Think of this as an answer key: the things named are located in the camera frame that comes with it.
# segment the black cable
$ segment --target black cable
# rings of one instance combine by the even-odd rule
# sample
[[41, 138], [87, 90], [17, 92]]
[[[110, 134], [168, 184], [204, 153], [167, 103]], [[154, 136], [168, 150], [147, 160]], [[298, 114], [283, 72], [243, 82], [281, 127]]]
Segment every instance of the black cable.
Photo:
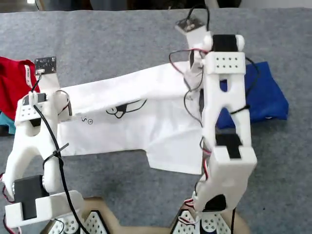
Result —
[[204, 4], [204, 3], [199, 3], [199, 4], [196, 4], [195, 6], [193, 6], [193, 7], [190, 9], [190, 11], [189, 11], [189, 13], [188, 13], [186, 19], [189, 20], [190, 17], [191, 17], [192, 12], [194, 11], [194, 9], [195, 9], [196, 7], [199, 7], [199, 6], [204, 7], [204, 8], [206, 9], [206, 11], [207, 11], [207, 24], [206, 24], [206, 29], [207, 29], [207, 31], [209, 31], [210, 11], [209, 11], [209, 8], [208, 8], [208, 6], [207, 6], [206, 4]]
[[64, 223], [64, 222], [62, 222], [62, 221], [60, 221], [60, 220], [59, 220], [59, 219], [57, 219], [57, 218], [55, 218], [54, 220], [63, 224], [63, 228], [62, 228], [62, 230], [59, 232], [59, 234], [62, 234], [62, 233], [63, 233], [63, 231], [64, 231], [64, 228], [65, 228], [65, 223]]
[[37, 10], [40, 11], [39, 7], [38, 7], [38, 4], [37, 4], [37, 0], [35, 0], [35, 4], [36, 4], [36, 7], [37, 7]]
[[234, 208], [234, 210], [232, 211], [232, 221], [231, 221], [231, 234], [234, 233], [234, 219], [235, 219], [235, 211], [236, 211], [236, 207]]
[[34, 109], [38, 112], [38, 114], [40, 115], [40, 117], [42, 118], [44, 124], [46, 125], [50, 135], [51, 135], [51, 138], [52, 138], [52, 141], [55, 145], [55, 148], [56, 148], [56, 151], [57, 151], [57, 158], [58, 158], [58, 162], [59, 162], [59, 171], [60, 171], [60, 176], [61, 176], [61, 180], [62, 180], [62, 184], [63, 184], [63, 187], [64, 187], [64, 191], [65, 191], [65, 194], [66, 194], [66, 198], [67, 198], [67, 202], [68, 202], [68, 205], [70, 207], [70, 210], [72, 211], [74, 217], [75, 217], [75, 220], [76, 222], [78, 223], [78, 225], [80, 226], [80, 228], [85, 232], [85, 234], [90, 234], [87, 229], [83, 226], [83, 224], [81, 223], [80, 219], [78, 218], [78, 215], [75, 211], [75, 208], [73, 206], [73, 203], [72, 203], [72, 200], [70, 198], [70, 195], [69, 195], [69, 191], [68, 191], [68, 188], [67, 188], [67, 184], [66, 184], [66, 179], [65, 179], [65, 174], [64, 174], [64, 162], [61, 158], [61, 155], [60, 155], [60, 148], [59, 148], [59, 144], [58, 144], [58, 141], [47, 121], [47, 119], [44, 117], [43, 113], [38, 109], [37, 106], [34, 105]]
[[193, 119], [195, 119], [196, 121], [199, 122], [199, 124], [200, 124], [201, 127], [203, 127], [203, 124], [202, 124], [201, 120], [200, 120], [199, 118], [195, 117], [195, 116], [189, 111], [189, 109], [188, 109], [187, 106], [186, 106], [186, 96], [187, 96], [189, 93], [191, 93], [192, 91], [197, 90], [197, 89], [201, 86], [201, 84], [202, 84], [202, 82], [203, 82], [203, 79], [204, 79], [204, 66], [202, 67], [202, 70], [203, 70], [203, 71], [202, 71], [202, 73], [201, 73], [201, 79], [200, 79], [199, 85], [198, 85], [197, 87], [193, 88], [193, 89], [189, 89], [189, 90], [185, 93], [184, 98], [183, 98], [183, 103], [184, 103], [184, 108], [185, 108], [185, 110], [187, 111], [187, 113], [189, 113], [189, 115], [190, 115]]
[[260, 77], [260, 70], [259, 70], [258, 66], [255, 64], [255, 62], [252, 61], [250, 58], [246, 57], [245, 59], [246, 59], [248, 62], [250, 62], [250, 63], [252, 64], [252, 66], [253, 66], [253, 67], [256, 69], [256, 71], [257, 71], [257, 76], [256, 76], [255, 79], [253, 80], [251, 86], [250, 86], [250, 87], [247, 89], [247, 91], [246, 91], [246, 97], [248, 97], [250, 91], [255, 87], [255, 85], [256, 85], [257, 82], [258, 82], [258, 79], [259, 79], [259, 77]]
[[31, 92], [33, 92], [35, 90], [35, 88], [37, 87], [39, 81], [41, 80], [41, 77], [42, 77], [42, 75], [40, 74], [40, 76], [39, 76], [38, 80], [36, 81], [35, 85], [31, 88], [31, 90], [30, 90]]
[[[256, 85], [257, 82], [258, 82], [258, 79], [259, 79], [259, 77], [260, 77], [260, 70], [259, 70], [258, 66], [255, 64], [255, 62], [252, 61], [250, 58], [245, 57], [245, 59], [246, 59], [248, 62], [250, 62], [250, 63], [252, 64], [252, 66], [255, 68], [255, 70], [257, 71], [257, 76], [253, 79], [253, 82], [252, 82], [251, 86], [246, 90], [245, 97], [247, 98], [248, 95], [249, 95], [249, 93], [250, 93], [250, 91], [255, 87], [255, 85]], [[236, 113], [238, 113], [238, 112], [240, 112], [240, 111], [243, 111], [243, 110], [249, 109], [249, 108], [250, 108], [250, 105], [246, 104], [244, 107], [242, 107], [242, 108], [240, 108], [240, 109], [238, 109], [238, 110], [236, 110], [236, 111], [233, 111], [233, 112], [231, 112], [230, 114], [233, 115], [233, 114], [236, 114]]]

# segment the fabric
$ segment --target fabric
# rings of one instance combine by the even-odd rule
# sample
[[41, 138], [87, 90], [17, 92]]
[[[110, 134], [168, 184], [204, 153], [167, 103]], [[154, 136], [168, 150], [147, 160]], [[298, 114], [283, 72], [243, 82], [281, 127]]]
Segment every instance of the fabric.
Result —
[[0, 125], [9, 127], [9, 134], [15, 134], [15, 125], [14, 121], [8, 118], [2, 111], [0, 111]]
[[[188, 48], [174, 24], [188, 10], [74, 11], [0, 14], [0, 55], [15, 60], [57, 56], [61, 87], [129, 74], [168, 63]], [[194, 15], [206, 21], [205, 10]], [[252, 234], [311, 234], [312, 216], [312, 9], [212, 9], [215, 34], [240, 32], [246, 56], [267, 61], [289, 102], [287, 121], [252, 125], [258, 164], [237, 212]], [[187, 60], [187, 54], [174, 56]], [[0, 137], [0, 171], [13, 137]], [[125, 226], [169, 227], [198, 175], [151, 169], [144, 151], [64, 157], [69, 189], [103, 197]], [[25, 176], [42, 174], [36, 157]], [[0, 199], [3, 217], [5, 199]], [[22, 227], [40, 233], [46, 222]], [[5, 233], [0, 225], [0, 233]]]
[[[250, 91], [246, 100], [246, 103], [250, 105], [251, 123], [273, 118], [286, 120], [289, 105], [271, 75], [269, 64], [267, 62], [260, 62], [256, 65], [260, 70], [260, 77], [257, 78], [256, 86]], [[254, 66], [248, 64], [245, 75], [246, 90], [251, 87], [256, 76], [257, 72]], [[226, 83], [221, 83], [220, 87], [223, 91], [226, 91]], [[235, 127], [229, 112], [225, 108], [221, 110], [217, 126], [220, 129]]]
[[35, 65], [30, 60], [0, 57], [0, 110], [15, 119], [18, 100], [28, 94], [35, 83]]
[[[185, 71], [188, 63], [176, 65]], [[202, 129], [185, 110], [187, 87], [171, 64], [62, 90], [74, 115], [58, 125], [59, 144], [70, 142], [63, 156], [142, 149], [152, 168], [201, 174]], [[197, 118], [198, 102], [199, 92], [186, 101]]]

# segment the printed graphic on shirt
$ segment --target printed graphic on shirt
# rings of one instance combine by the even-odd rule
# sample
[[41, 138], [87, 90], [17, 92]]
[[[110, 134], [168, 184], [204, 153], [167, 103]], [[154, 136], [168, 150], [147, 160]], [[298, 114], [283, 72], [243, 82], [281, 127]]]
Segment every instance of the printed graphic on shirt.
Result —
[[128, 102], [120, 106], [110, 108], [106, 110], [106, 113], [114, 115], [116, 118], [122, 118], [126, 113], [138, 111], [141, 109], [145, 105], [146, 101], [147, 99]]

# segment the white plastic part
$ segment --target white plastic part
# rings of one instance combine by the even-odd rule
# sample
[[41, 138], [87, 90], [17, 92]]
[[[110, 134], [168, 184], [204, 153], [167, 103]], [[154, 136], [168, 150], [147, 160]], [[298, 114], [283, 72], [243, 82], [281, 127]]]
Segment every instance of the white plastic part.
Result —
[[206, 74], [246, 74], [245, 54], [243, 52], [214, 52], [205, 57]]
[[[183, 211], [180, 216], [190, 222], [195, 222], [189, 211]], [[186, 225], [178, 221], [173, 229], [172, 234], [196, 234], [195, 227], [193, 225]]]
[[[82, 195], [75, 190], [70, 191], [69, 193], [76, 212], [79, 212], [83, 209], [84, 204]], [[69, 208], [65, 193], [37, 198], [36, 210], [36, 218], [23, 220], [21, 203], [14, 203], [5, 206], [7, 226], [9, 228], [16, 228], [33, 223], [51, 220], [62, 216], [68, 216], [69, 214], [71, 214], [71, 210]]]
[[[195, 221], [189, 211], [183, 211], [181, 217], [190, 222]], [[208, 234], [231, 234], [231, 230], [222, 216], [213, 213], [202, 213], [201, 221], [196, 223], [195, 227], [178, 221], [173, 228], [172, 234], [200, 234], [200, 225]]]
[[226, 210], [233, 210], [247, 189], [248, 178], [257, 164], [254, 150], [239, 146], [241, 159], [230, 159], [226, 146], [213, 147], [208, 166], [208, 180], [205, 176], [197, 184], [197, 195], [193, 194], [194, 209], [203, 211], [206, 203], [217, 195], [224, 195]]
[[60, 89], [59, 79], [56, 73], [44, 74], [38, 83], [41, 93], [46, 93], [47, 95], [53, 94], [56, 90]]
[[64, 229], [63, 224], [55, 220], [52, 228], [49, 231], [49, 234], [75, 234], [79, 229], [79, 225], [73, 215], [64, 218], [58, 218], [58, 220], [64, 223]]
[[235, 35], [236, 37], [236, 45], [238, 51], [243, 51], [244, 46], [245, 46], [245, 39], [242, 35]]
[[189, 48], [194, 48], [195, 44], [202, 43], [206, 34], [207, 30], [205, 25], [188, 33], [184, 33]]
[[[55, 108], [55, 100], [47, 96], [48, 101], [38, 103], [38, 108], [47, 119], [53, 133], [57, 136], [58, 129], [58, 113]], [[43, 160], [49, 157], [55, 151], [55, 145], [52, 141], [48, 128], [41, 121], [40, 126], [33, 127], [30, 121], [26, 121], [24, 117], [32, 115], [37, 118], [35, 110], [22, 105], [23, 99], [18, 101], [15, 125], [16, 133], [11, 154], [8, 157], [3, 182], [10, 195], [13, 197], [12, 185], [15, 180], [21, 179], [34, 156], [40, 155]], [[55, 192], [60, 185], [59, 160], [52, 157], [44, 165], [44, 187], [47, 192]]]
[[231, 229], [220, 214], [203, 213], [201, 226], [208, 233], [231, 234]]
[[[224, 61], [227, 59], [227, 65], [225, 66], [228, 68], [223, 68], [222, 65], [221, 70], [218, 70], [216, 61], [219, 60], [217, 58], [221, 61], [223, 61], [223, 58]], [[246, 68], [244, 58], [244, 53], [242, 52], [210, 52], [205, 58], [205, 107], [202, 112], [202, 119], [204, 140], [210, 149], [215, 146], [215, 125], [221, 109], [226, 107], [229, 112], [234, 112], [246, 105], [244, 78]], [[227, 91], [223, 92], [220, 88], [220, 80], [225, 78], [227, 80]], [[251, 147], [249, 110], [245, 109], [232, 115], [232, 119], [242, 144]]]
[[36, 105], [38, 103], [38, 93], [36, 91], [34, 92], [29, 91], [28, 100], [30, 106]]
[[[90, 215], [84, 222], [84, 227], [89, 234], [107, 234], [105, 226], [97, 212], [90, 212]], [[80, 234], [85, 234], [85, 232], [81, 229]]]

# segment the red cloth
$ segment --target red cloth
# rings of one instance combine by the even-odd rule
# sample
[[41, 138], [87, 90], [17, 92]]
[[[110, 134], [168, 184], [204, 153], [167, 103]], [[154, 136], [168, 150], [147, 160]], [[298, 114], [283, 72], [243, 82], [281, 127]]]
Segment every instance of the red cloth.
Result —
[[30, 60], [14, 61], [0, 57], [0, 110], [11, 119], [15, 119], [18, 100], [31, 90], [26, 83], [25, 65], [30, 68], [30, 81], [34, 86], [37, 81], [35, 65]]

